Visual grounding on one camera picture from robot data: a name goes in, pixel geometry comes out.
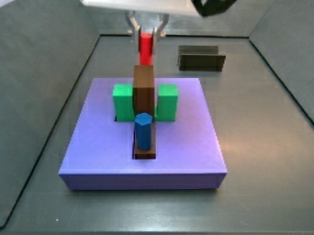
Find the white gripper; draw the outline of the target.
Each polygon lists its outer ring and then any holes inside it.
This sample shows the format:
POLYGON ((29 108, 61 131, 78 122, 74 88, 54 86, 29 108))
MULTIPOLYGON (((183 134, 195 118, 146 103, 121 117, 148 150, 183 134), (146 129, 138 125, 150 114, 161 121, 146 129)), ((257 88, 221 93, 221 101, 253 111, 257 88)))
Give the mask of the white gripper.
POLYGON ((126 33, 132 37, 136 54, 140 54, 141 26, 136 21, 134 11, 160 13, 158 24, 152 31, 152 54, 157 53, 157 42, 165 37, 162 29, 169 21, 168 14, 191 17, 197 15, 191 0, 81 0, 81 2, 85 6, 125 10, 126 33))

